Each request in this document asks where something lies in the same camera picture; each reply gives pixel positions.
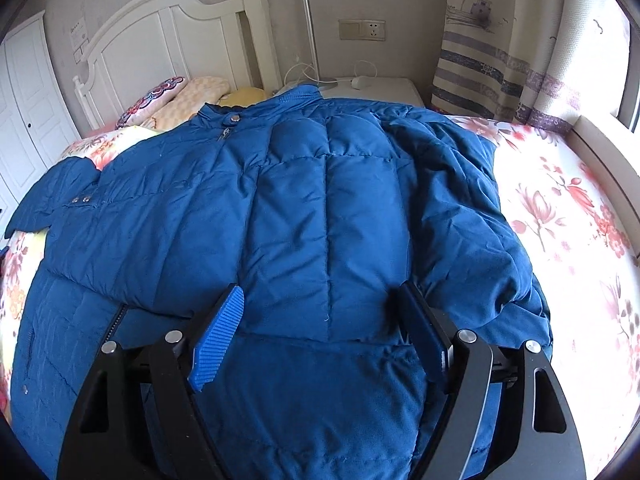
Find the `dark framed window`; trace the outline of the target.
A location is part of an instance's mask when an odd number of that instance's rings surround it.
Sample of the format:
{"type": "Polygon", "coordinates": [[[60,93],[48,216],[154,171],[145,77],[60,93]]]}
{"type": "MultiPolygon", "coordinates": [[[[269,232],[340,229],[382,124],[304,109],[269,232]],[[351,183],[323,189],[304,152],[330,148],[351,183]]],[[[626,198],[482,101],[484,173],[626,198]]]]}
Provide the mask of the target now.
{"type": "Polygon", "coordinates": [[[618,120],[631,132],[639,130],[639,48],[639,32],[637,27],[631,24],[627,75],[617,115],[618,120]]]}

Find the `white wardrobe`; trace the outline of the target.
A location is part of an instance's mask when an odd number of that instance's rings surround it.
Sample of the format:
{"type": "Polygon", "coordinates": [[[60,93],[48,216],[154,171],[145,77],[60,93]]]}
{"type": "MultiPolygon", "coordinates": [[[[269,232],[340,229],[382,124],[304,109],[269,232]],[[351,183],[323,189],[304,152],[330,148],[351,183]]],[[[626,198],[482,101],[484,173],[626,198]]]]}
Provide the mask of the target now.
{"type": "Polygon", "coordinates": [[[1,222],[80,139],[50,59],[44,13],[1,41],[1,222]]]}

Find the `beige dotted pillow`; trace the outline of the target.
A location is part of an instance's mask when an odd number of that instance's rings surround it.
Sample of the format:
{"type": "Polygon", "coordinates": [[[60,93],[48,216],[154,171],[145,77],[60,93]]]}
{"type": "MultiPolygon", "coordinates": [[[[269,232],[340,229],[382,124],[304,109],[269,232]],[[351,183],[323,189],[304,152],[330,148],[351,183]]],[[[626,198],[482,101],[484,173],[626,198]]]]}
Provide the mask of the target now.
{"type": "Polygon", "coordinates": [[[171,101],[141,125],[159,132],[171,130],[198,114],[205,104],[216,104],[230,91],[227,79],[215,76],[193,78],[171,101]]]}

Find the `silver pole desk lamp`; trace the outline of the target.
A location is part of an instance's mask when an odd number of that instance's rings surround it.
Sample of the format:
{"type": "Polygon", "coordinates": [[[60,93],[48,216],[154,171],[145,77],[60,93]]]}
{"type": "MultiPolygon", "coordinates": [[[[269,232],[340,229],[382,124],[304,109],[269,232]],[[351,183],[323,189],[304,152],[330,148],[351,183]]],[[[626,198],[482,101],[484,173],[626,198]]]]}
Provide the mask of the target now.
{"type": "Polygon", "coordinates": [[[335,78],[326,78],[321,75],[316,35],[314,34],[314,18],[312,17],[310,0],[302,0],[302,3],[310,50],[312,80],[318,84],[322,90],[335,88],[337,86],[337,80],[335,78]]]}

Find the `blue quilted puffer jacket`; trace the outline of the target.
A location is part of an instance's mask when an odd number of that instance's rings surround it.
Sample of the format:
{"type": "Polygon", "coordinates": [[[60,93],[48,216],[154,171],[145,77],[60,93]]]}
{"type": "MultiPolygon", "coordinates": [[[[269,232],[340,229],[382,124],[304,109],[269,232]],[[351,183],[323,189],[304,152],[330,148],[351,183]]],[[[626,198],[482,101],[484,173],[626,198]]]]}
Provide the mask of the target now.
{"type": "Polygon", "coordinates": [[[195,397],[235,479],[403,479],[442,398],[398,327],[396,289],[491,344],[552,349],[487,140],[425,108],[300,86],[206,105],[105,167],[70,157],[10,232],[46,232],[11,380],[12,427],[53,476],[102,344],[145,346],[230,284],[242,321],[195,397]]]}

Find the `wall power socket plate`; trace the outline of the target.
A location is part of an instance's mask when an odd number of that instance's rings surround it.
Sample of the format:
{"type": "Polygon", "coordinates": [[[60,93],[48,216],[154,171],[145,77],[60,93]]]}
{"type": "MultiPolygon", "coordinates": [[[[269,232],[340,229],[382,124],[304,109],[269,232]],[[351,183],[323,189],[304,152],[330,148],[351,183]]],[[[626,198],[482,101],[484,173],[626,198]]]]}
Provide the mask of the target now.
{"type": "Polygon", "coordinates": [[[349,18],[338,21],[338,36],[348,41],[384,41],[386,39],[386,23],[364,18],[349,18]]]}

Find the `yellow pillow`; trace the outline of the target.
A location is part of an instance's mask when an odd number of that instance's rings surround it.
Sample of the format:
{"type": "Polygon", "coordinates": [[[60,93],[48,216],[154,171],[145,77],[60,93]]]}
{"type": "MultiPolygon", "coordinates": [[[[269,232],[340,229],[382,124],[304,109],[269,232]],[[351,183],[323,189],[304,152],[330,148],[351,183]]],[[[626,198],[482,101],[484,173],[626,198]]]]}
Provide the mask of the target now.
{"type": "Polygon", "coordinates": [[[223,107],[249,107],[266,99],[268,99],[268,96],[261,88],[245,87],[225,94],[219,99],[218,105],[223,107]]]}

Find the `wall paper notice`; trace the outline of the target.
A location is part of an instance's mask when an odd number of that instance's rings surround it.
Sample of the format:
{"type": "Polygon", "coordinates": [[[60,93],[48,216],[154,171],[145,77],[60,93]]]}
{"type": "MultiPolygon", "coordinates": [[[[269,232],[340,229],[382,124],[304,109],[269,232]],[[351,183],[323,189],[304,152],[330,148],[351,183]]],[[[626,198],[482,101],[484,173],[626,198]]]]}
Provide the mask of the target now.
{"type": "Polygon", "coordinates": [[[73,26],[70,28],[70,44],[72,45],[73,57],[75,64],[79,64],[82,61],[86,47],[90,42],[87,32],[86,20],[82,16],[73,26]]]}

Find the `patterned window curtain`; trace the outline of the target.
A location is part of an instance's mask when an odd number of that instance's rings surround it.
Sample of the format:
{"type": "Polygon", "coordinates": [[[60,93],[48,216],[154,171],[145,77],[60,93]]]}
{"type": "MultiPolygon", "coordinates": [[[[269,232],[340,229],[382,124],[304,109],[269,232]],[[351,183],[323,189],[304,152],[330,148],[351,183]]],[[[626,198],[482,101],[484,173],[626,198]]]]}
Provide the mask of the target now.
{"type": "Polygon", "coordinates": [[[566,133],[618,114],[630,43],[616,0],[447,0],[432,104],[566,133]]]}

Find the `white wooden headboard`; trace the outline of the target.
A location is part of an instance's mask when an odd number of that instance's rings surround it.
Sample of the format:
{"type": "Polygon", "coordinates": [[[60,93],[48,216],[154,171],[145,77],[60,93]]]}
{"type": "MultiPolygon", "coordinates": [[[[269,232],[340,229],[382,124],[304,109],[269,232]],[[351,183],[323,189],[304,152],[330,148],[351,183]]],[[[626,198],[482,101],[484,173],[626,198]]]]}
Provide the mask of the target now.
{"type": "Polygon", "coordinates": [[[282,74],[268,0],[132,0],[93,35],[74,90],[89,126],[114,122],[172,76],[219,76],[232,89],[279,91],[282,74]]]}

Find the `colourful patterned pillow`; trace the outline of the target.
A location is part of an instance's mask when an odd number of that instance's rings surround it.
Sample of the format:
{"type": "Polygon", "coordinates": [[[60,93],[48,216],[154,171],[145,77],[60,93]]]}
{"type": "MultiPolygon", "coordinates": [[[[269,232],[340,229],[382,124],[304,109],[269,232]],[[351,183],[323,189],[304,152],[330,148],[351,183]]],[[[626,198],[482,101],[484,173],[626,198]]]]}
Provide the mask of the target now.
{"type": "Polygon", "coordinates": [[[116,128],[140,126],[154,113],[175,99],[188,81],[186,77],[170,77],[146,92],[118,118],[116,128]]]}

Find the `white bedside table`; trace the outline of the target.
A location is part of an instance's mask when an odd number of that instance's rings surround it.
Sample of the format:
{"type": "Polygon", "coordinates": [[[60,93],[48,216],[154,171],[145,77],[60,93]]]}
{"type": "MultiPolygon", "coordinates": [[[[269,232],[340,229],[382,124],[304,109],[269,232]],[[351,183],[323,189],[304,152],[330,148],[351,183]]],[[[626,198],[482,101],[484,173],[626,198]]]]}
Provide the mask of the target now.
{"type": "Polygon", "coordinates": [[[355,90],[349,84],[339,84],[336,88],[320,91],[326,99],[360,99],[425,106],[416,86],[408,78],[376,77],[361,90],[355,90]]]}

